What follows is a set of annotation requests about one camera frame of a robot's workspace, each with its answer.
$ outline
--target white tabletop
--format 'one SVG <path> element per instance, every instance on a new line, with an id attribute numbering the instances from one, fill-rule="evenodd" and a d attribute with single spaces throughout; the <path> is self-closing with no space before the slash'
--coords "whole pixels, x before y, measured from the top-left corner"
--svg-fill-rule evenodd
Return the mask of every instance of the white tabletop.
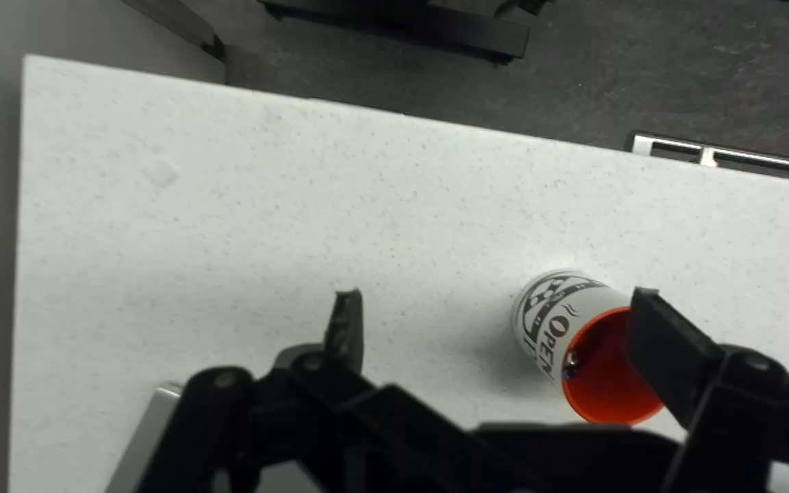
<path id="1" fill-rule="evenodd" d="M 509 336 L 549 269 L 789 368 L 789 180 L 45 58 L 16 255 L 13 493 L 105 491 L 153 384 L 262 374 L 343 287 L 366 374 L 460 425 L 569 418 Z"/>

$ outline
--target white table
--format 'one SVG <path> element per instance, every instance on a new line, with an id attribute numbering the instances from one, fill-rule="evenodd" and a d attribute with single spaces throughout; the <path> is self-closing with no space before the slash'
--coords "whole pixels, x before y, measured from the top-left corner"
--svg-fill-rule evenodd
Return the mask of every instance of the white table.
<path id="1" fill-rule="evenodd" d="M 13 493 L 105 491 L 153 384 L 265 373 L 340 287 L 366 374 L 460 425 L 569 418 L 506 324 L 549 269 L 789 363 L 789 180 L 45 58 L 16 255 Z"/>

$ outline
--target cylindrical container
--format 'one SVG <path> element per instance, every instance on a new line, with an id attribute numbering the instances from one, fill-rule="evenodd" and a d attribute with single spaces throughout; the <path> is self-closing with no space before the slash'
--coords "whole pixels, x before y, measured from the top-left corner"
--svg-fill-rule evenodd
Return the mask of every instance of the cylindrical container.
<path id="1" fill-rule="evenodd" d="M 531 281 L 514 336 L 587 421 L 635 425 L 664 407 L 627 358 L 631 298 L 582 272 Z"/>

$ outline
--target gray floor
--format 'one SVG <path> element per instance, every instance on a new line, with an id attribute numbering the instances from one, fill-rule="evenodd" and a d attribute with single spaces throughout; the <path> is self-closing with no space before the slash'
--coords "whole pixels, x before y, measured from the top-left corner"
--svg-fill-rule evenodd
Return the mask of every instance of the gray floor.
<path id="1" fill-rule="evenodd" d="M 789 2 L 558 0 L 536 18 L 512 17 L 535 24 L 535 40 L 509 65 L 273 22 L 256 0 L 191 2 L 232 46 L 232 85 L 609 148 L 645 129 L 789 155 Z M 490 11 L 497 0 L 449 2 Z M 117 0 L 0 2 L 0 491 L 24 53 L 223 79 L 223 65 Z"/>

